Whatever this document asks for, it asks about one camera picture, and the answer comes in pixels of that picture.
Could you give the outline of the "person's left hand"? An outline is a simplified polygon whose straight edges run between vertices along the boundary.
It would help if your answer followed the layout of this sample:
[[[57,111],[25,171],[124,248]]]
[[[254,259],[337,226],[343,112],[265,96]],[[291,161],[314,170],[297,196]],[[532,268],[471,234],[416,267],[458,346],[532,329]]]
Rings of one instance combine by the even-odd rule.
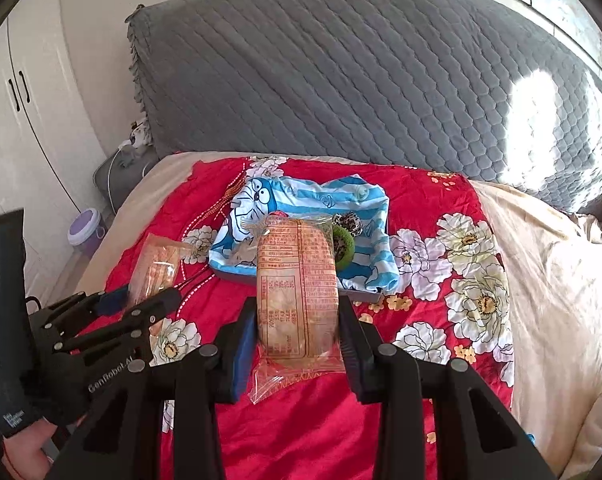
[[[2,442],[2,464],[11,478],[43,480],[46,477],[51,461],[44,453],[43,445],[57,429],[57,426],[42,418]]]

